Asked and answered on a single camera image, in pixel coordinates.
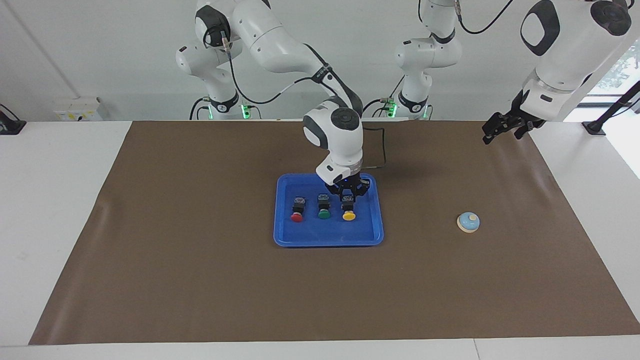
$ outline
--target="green button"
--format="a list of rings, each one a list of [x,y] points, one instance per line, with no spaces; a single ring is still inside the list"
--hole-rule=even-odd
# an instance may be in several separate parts
[[[319,218],[321,218],[321,219],[323,219],[323,220],[326,220],[326,219],[328,219],[328,218],[330,218],[330,217],[331,217],[331,213],[330,213],[330,212],[329,212],[329,210],[327,210],[327,209],[322,209],[322,210],[320,210],[320,212],[318,213],[318,217],[319,217]]]

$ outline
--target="brown mat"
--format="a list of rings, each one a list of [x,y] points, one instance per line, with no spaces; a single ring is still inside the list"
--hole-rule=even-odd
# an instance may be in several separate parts
[[[31,344],[640,334],[529,137],[384,126],[385,241],[292,250],[276,180],[325,156],[301,124],[133,124]]]

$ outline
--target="blue plastic tray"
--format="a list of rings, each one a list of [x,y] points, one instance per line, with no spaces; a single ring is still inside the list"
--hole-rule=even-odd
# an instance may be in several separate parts
[[[356,219],[342,219],[340,199],[330,195],[331,218],[318,218],[317,196],[328,193],[324,182],[315,174],[287,174],[278,180],[276,214],[273,238],[282,247],[358,247],[376,246],[382,242],[384,231],[378,200],[378,188],[371,175],[362,174],[371,182],[369,191],[358,197],[355,205]],[[296,197],[307,199],[300,223],[291,220]]]

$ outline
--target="yellow button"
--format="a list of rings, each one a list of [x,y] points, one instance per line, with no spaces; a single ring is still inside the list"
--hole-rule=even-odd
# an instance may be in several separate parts
[[[356,215],[353,213],[353,211],[347,211],[347,212],[344,213],[342,218],[345,221],[354,221],[354,220],[356,220]]]

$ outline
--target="light blue round button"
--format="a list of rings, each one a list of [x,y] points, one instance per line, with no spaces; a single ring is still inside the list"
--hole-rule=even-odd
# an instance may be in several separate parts
[[[480,228],[480,218],[474,213],[464,213],[458,217],[458,227],[465,233],[474,233]]]

